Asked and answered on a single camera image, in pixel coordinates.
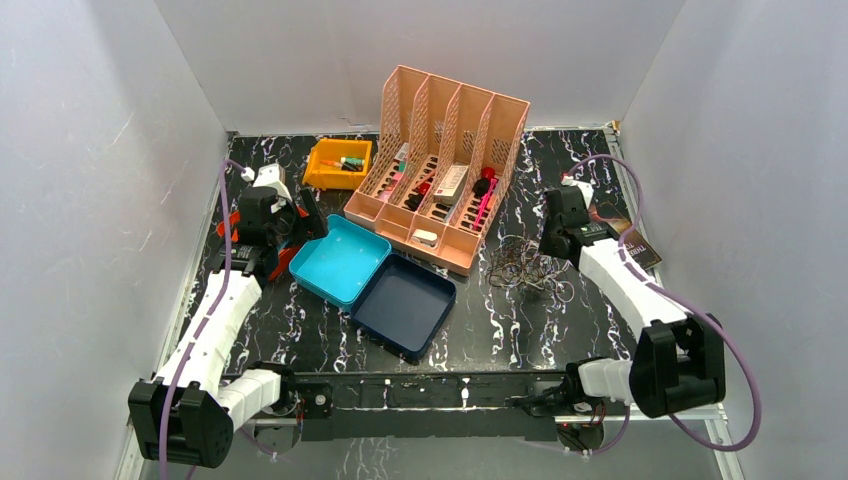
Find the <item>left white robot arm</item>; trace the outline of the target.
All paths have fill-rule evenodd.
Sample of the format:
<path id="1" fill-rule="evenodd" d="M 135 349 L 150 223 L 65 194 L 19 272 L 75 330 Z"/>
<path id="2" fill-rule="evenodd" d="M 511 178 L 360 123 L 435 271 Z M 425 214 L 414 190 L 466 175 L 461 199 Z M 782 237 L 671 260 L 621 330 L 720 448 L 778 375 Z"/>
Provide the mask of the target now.
<path id="1" fill-rule="evenodd" d="M 251 418 L 286 416 L 301 402 L 291 369 L 257 361 L 233 380 L 225 363 L 237 334 L 260 300 L 309 240 L 327 235 L 327 219 L 309 188 L 294 202 L 271 186 L 242 191 L 236 211 L 218 224 L 221 241 L 209 264 L 203 299 L 173 354 L 128 396 L 142 456 L 216 468 L 235 433 Z"/>

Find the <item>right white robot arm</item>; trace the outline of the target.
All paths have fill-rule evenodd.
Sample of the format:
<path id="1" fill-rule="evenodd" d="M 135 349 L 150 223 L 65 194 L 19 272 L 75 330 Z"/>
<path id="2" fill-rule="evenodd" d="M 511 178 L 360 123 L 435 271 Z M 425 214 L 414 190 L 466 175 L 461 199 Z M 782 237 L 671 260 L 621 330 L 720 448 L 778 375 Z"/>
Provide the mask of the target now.
<path id="1" fill-rule="evenodd" d="M 590 197 L 590 189 L 576 185 L 544 193 L 539 251 L 569 261 L 591 280 L 636 335 L 637 347 L 628 360 L 597 357 L 568 365 L 565 405 L 587 414 L 609 398 L 656 418 L 722 401 L 726 383 L 719 334 L 643 281 L 644 271 L 620 248 L 618 233 L 591 220 Z"/>

